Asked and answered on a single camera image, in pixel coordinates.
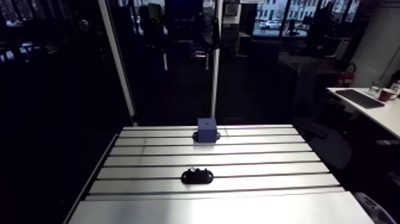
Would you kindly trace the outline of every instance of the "black chair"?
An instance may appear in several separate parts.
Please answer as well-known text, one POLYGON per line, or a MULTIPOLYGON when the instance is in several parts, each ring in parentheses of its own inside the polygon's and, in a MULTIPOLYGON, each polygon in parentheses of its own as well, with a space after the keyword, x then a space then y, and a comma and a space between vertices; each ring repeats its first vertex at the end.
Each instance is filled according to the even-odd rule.
POLYGON ((293 99, 293 125, 333 171, 341 171, 349 163, 352 150, 337 131, 322 125, 318 119, 324 116, 319 113, 325 110, 321 109, 323 107, 329 107, 329 111, 337 111, 338 117, 344 107, 330 102, 317 104, 314 93, 319 65, 319 61, 312 61, 301 65, 298 70, 293 99))

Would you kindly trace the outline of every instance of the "black bracket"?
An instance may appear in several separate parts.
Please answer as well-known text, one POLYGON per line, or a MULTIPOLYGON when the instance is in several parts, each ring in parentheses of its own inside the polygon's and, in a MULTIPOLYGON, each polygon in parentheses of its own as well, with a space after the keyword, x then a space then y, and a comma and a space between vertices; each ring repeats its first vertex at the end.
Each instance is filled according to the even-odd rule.
POLYGON ((191 168, 183 172, 180 180, 184 184, 207 184, 211 183, 214 179, 214 175, 211 171, 199 168, 191 168))

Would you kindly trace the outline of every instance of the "fire extinguisher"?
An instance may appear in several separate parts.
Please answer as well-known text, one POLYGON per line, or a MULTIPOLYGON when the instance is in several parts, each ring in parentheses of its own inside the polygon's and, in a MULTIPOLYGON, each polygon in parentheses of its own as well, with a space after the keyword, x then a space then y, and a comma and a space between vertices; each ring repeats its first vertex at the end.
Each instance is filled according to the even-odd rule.
POLYGON ((356 66, 354 63, 350 63, 346 71, 342 71, 337 79, 336 87, 349 87, 351 82, 354 80, 354 73, 356 71, 356 66), (353 67, 353 72, 347 71, 350 66, 353 67))

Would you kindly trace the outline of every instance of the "slotted aluminum table surface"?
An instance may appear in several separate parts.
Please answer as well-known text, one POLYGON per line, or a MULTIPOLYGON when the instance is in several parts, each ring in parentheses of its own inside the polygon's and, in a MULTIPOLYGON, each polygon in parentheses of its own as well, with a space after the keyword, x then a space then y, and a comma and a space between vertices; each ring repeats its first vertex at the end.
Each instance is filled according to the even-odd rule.
POLYGON ((372 223, 292 125, 125 127, 69 223, 372 223), (214 180, 184 185, 207 168, 214 180))

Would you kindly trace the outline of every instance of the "street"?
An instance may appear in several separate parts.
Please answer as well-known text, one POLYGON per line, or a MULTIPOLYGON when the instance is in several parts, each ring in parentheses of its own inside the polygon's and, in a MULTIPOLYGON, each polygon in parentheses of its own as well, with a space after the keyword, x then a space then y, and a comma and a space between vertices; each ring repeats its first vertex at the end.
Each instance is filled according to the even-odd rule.
MULTIPOLYGON (((302 36, 302 37, 307 36, 307 32, 304 30, 297 30, 297 32, 299 33, 299 35, 297 35, 297 36, 302 36)), ((256 21, 254 23, 253 35, 255 35, 255 36, 278 36, 279 29, 261 30, 260 21, 256 21)))

